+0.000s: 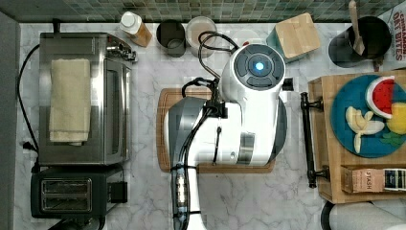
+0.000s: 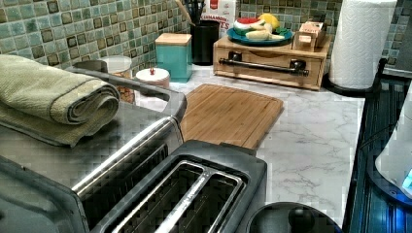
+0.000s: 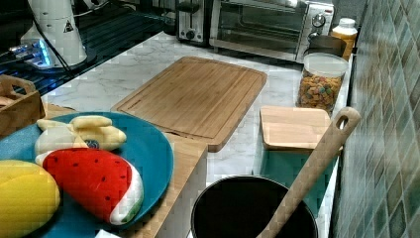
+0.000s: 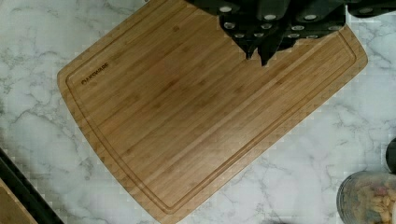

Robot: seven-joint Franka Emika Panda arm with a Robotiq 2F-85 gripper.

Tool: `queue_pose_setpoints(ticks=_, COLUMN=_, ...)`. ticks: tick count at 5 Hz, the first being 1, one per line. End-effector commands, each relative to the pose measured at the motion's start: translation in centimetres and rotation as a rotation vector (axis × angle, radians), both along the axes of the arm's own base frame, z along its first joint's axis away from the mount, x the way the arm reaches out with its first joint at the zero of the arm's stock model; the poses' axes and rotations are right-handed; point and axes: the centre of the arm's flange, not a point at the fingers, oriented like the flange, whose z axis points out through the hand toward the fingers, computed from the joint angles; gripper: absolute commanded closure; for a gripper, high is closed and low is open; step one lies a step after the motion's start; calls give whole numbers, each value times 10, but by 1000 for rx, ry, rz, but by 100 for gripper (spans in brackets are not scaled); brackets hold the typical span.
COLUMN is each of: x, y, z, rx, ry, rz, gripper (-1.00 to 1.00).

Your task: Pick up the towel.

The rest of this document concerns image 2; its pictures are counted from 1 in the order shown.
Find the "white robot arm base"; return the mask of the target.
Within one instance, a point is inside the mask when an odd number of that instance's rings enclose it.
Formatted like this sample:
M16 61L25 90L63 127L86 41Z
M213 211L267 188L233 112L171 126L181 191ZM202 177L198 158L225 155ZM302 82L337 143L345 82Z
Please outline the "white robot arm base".
M411 87L408 87L395 130L372 162L369 175L374 184L390 198L411 207L411 169L412 101Z

